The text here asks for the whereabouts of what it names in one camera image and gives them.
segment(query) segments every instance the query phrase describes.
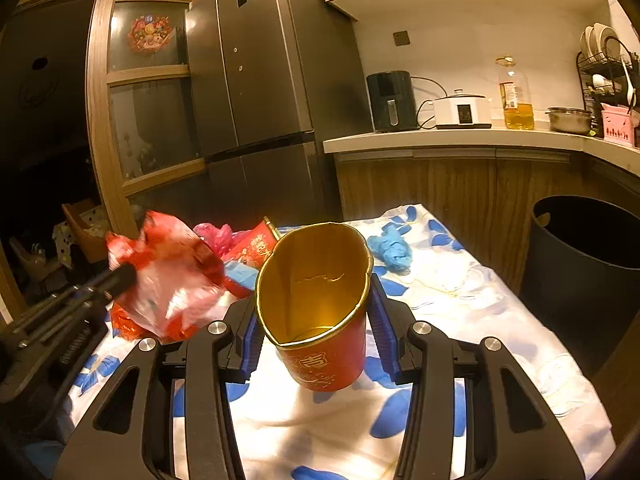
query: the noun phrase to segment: trash can handle hole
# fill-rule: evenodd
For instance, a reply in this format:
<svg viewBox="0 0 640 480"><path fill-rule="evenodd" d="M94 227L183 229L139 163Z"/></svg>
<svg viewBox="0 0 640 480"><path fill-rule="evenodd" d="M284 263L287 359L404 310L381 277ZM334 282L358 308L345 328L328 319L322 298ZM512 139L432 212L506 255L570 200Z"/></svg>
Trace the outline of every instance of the trash can handle hole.
<svg viewBox="0 0 640 480"><path fill-rule="evenodd" d="M542 213L542 215L536 217L536 220L540 227L546 227L551 223L551 213Z"/></svg>

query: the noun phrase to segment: blue crumpled glove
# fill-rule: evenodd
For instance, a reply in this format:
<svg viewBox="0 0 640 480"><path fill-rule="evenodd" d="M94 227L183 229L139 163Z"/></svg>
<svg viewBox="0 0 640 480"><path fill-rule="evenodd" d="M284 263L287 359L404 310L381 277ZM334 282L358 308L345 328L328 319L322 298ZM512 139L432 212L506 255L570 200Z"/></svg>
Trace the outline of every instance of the blue crumpled glove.
<svg viewBox="0 0 640 480"><path fill-rule="evenodd" d="M382 260L391 272L407 272L413 258L411 247L404 241L395 225L389 224L382 228L382 236L370 236L367 245L371 253Z"/></svg>
<svg viewBox="0 0 640 480"><path fill-rule="evenodd" d="M234 280L238 285L244 286L247 290L255 290L258 271L235 260L228 260L225 262L225 276Z"/></svg>

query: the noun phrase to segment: white countertop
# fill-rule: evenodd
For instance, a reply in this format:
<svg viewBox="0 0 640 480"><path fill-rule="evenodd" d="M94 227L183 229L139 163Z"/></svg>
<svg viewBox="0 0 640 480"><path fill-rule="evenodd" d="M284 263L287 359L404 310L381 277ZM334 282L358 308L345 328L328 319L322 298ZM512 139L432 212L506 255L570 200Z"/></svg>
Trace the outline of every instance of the white countertop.
<svg viewBox="0 0 640 480"><path fill-rule="evenodd" d="M432 146L500 146L585 152L640 176L640 151L594 137L555 132L491 130L415 130L362 134L326 140L325 153L405 150Z"/></svg>

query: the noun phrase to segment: gold cup rim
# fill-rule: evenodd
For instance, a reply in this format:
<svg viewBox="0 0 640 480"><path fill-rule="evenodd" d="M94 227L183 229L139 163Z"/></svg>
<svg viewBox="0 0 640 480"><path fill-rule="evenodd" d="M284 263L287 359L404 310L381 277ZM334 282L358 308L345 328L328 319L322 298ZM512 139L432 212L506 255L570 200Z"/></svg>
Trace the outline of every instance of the gold cup rim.
<svg viewBox="0 0 640 480"><path fill-rule="evenodd" d="M365 273L365 281L364 281L364 287L362 289L362 294L360 296L360 299L356 303L356 305L353 307L353 309L351 309L350 313L348 313L347 316L345 316L340 323L338 323L336 326L332 327L331 329L327 330L326 332L322 332L321 334L310 337L308 339L303 339L302 341L280 343L276 340L276 338L274 338L273 334L271 334L270 330L267 328L266 323L264 322L264 319L262 318L262 309L260 307L260 293L259 293L260 283L262 281L262 273L264 269L266 269L267 266L269 265L281 241L285 240L287 237L289 237L295 232L302 231L304 229L317 228L323 225L336 225L341 227L348 227L349 229L352 229L361 238L363 247L366 249L366 254L367 254L367 271ZM299 227L297 229L294 229L293 231L289 231L277 241L276 246L273 248L273 251L271 251L271 254L267 257L265 263L262 265L262 268L258 273L258 279L255 283L255 291L256 291L255 292L255 309L256 309L256 312L258 313L260 324L264 328L265 335L267 336L269 341L271 341L278 348L289 349L289 350L306 348L307 346L311 346L313 344L319 343L321 341L324 341L326 339L332 338L333 336L337 335L339 332L342 331L342 329L344 329L344 327L346 327L350 323L350 321L359 313L359 311L364 308L365 301L367 300L367 295L369 294L372 270L373 270L373 256L371 255L371 251L369 251L369 247L367 245L367 241L365 240L364 236L362 236L362 233L358 231L355 227L352 227L348 224L342 224L340 222L322 222L319 224L311 224L311 225Z"/></svg>

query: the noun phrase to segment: bottle label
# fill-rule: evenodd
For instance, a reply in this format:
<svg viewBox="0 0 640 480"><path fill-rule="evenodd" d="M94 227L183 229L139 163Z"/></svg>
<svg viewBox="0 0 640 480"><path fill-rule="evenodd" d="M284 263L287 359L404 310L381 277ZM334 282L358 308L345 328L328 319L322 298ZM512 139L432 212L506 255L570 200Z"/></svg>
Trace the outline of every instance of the bottle label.
<svg viewBox="0 0 640 480"><path fill-rule="evenodd" d="M502 96L502 107L505 110L518 108L518 87L516 83L500 83L500 95Z"/></svg>

